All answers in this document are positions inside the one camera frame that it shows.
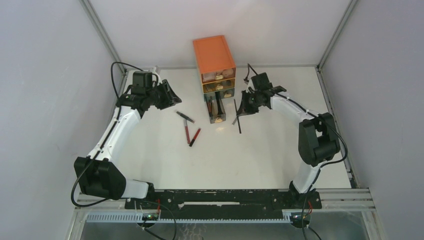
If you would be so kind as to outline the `orange three-drawer organizer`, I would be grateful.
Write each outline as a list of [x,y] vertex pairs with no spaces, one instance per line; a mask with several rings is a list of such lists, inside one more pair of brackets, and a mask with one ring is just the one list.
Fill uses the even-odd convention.
[[236,68],[236,64],[224,35],[194,39],[192,44],[203,93],[202,74]]

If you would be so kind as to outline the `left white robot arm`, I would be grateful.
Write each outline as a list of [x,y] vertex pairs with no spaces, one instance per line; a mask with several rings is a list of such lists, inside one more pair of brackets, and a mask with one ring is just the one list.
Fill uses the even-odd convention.
[[138,204],[149,209],[156,203],[156,194],[149,190],[148,182],[124,176],[118,168],[120,155],[130,133],[150,107],[164,110],[182,100],[156,70],[136,70],[129,76],[132,82],[118,97],[113,117],[99,142],[87,156],[75,160],[77,181],[72,189],[79,188],[84,195],[106,200],[136,198]]

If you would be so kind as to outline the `black powder brush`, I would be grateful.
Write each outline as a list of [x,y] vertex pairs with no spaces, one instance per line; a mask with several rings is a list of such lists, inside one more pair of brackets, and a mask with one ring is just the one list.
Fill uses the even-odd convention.
[[222,100],[221,100],[221,94],[218,91],[215,92],[215,99],[216,99],[217,115],[222,115],[223,114],[223,111],[221,108]]

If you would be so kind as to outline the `clear drawer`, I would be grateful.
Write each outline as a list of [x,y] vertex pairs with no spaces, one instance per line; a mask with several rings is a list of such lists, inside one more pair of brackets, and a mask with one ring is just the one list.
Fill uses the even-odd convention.
[[214,82],[208,82],[202,84],[202,90],[204,94],[219,92],[227,89],[232,89],[235,87],[235,78],[223,79]]
[[207,72],[201,74],[202,83],[210,83],[214,81],[227,80],[234,78],[236,75],[236,68],[228,68],[219,71]]
[[215,92],[210,92],[210,93],[206,93],[203,95],[204,96],[204,101],[207,104],[207,99],[212,98],[212,111],[213,111],[213,116],[209,117],[209,122],[211,124],[216,124],[216,123],[221,123],[226,121],[226,112],[225,112],[225,108],[222,102],[222,98],[221,98],[221,108],[223,111],[222,115],[217,115],[218,111],[217,111],[217,102],[216,102],[216,96],[215,96]]
[[235,89],[234,88],[223,89],[219,91],[219,95],[221,99],[232,98],[235,95]]

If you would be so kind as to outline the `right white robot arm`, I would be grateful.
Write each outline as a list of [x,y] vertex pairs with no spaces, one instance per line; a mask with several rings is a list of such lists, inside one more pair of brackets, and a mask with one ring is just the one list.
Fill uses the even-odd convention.
[[309,201],[308,192],[313,190],[321,169],[331,164],[341,147],[345,147],[336,131],[334,117],[328,112],[307,109],[284,87],[273,86],[265,72],[247,76],[244,81],[247,87],[241,92],[237,117],[254,115],[261,107],[267,107],[288,116],[297,125],[297,146],[302,164],[290,183],[293,191],[289,194],[289,203],[302,208]]

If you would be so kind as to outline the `dark concealer stick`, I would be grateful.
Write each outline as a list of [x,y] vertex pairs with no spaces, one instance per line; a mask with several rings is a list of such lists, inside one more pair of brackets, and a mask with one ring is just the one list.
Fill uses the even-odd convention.
[[186,114],[184,114],[184,113],[182,113],[182,112],[180,112],[180,111],[176,111],[176,113],[177,113],[180,117],[182,117],[183,119],[187,120],[188,122],[191,122],[191,123],[193,123],[193,124],[196,122],[194,119],[192,119],[191,117],[187,116]]

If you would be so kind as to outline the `red lipstick black cap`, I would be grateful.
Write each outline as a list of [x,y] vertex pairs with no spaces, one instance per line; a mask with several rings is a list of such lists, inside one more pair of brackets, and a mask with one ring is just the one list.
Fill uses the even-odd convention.
[[193,138],[191,139],[191,141],[189,143],[190,147],[192,147],[194,145],[194,143],[195,143],[199,133],[201,132],[201,130],[202,130],[201,128],[198,128],[197,131],[195,132],[195,135],[193,136]]

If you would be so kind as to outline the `pink lip gloss tube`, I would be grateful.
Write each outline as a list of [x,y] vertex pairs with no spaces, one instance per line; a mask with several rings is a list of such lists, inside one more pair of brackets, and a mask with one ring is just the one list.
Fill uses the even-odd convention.
[[188,121],[186,119],[184,119],[184,131],[185,131],[187,144],[189,145],[191,143],[191,138],[190,138],[190,132],[188,128]]

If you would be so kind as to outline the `clear top drawer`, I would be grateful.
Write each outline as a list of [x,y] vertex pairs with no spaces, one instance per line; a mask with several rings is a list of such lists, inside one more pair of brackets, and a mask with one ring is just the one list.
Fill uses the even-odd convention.
[[227,80],[234,78],[236,75],[236,68],[228,68],[219,71],[207,72],[201,74],[202,83],[210,83],[214,81]]

